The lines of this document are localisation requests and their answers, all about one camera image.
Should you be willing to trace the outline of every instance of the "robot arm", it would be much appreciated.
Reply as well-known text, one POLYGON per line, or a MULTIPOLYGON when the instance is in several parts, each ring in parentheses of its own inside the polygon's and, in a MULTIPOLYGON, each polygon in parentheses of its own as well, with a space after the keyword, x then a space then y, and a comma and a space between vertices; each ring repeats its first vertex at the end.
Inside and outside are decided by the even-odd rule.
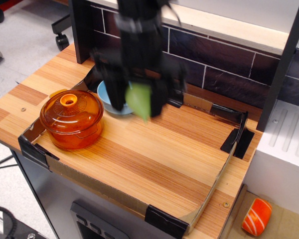
POLYGON ((119 52, 92 52, 112 106, 121 110, 131 82, 150 86, 150 116, 166 103, 180 107, 185 90, 185 67, 169 61, 162 51, 161 8, 168 0, 118 0, 115 21, 121 34, 119 52))

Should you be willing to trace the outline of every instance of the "gray floor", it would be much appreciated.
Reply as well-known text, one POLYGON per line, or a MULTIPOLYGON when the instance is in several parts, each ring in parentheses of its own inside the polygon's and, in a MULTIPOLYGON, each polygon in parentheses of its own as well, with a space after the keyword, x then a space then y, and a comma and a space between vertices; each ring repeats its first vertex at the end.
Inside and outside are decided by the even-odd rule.
MULTIPOLYGON (((51 24, 66 14, 66 6, 49 0, 23 0, 4 12, 4 22, 0 23, 4 57, 0 62, 0 98, 60 52, 51 24)), ((63 33, 71 44, 72 29, 63 33)), ((0 144, 0 160, 10 154, 0 144)), ((0 206, 47 238, 55 238, 18 167, 0 169, 0 206)))

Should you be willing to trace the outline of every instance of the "orange toy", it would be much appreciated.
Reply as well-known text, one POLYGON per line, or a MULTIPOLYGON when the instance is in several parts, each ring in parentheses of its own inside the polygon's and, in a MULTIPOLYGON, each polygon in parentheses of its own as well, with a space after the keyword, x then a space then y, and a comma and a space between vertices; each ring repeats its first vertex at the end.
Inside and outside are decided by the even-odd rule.
POLYGON ((268 224, 272 208, 267 201, 256 198, 243 220, 242 228, 254 236, 259 236, 268 224))

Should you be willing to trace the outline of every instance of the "pot lid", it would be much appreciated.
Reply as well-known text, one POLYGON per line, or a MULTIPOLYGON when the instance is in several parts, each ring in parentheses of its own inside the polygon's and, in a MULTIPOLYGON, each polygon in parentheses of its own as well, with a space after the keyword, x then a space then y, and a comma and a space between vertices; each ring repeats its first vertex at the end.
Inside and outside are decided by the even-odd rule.
POLYGON ((43 126, 56 133, 78 133, 98 123, 103 105, 92 93, 78 90, 53 96, 41 109, 43 126))

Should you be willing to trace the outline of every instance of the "dark tile wall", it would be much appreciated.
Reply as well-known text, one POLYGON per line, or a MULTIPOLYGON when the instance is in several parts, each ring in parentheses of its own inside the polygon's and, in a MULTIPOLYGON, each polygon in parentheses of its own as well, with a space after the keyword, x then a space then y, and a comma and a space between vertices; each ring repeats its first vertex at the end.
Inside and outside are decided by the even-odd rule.
POLYGON ((299 106, 299 49, 291 62, 278 99, 299 106))
MULTIPOLYGON (((100 50, 120 47, 115 9, 91 3, 95 44, 100 50)), ((197 87, 262 108, 280 57, 207 35, 164 25, 165 55, 186 64, 186 81, 197 87)))

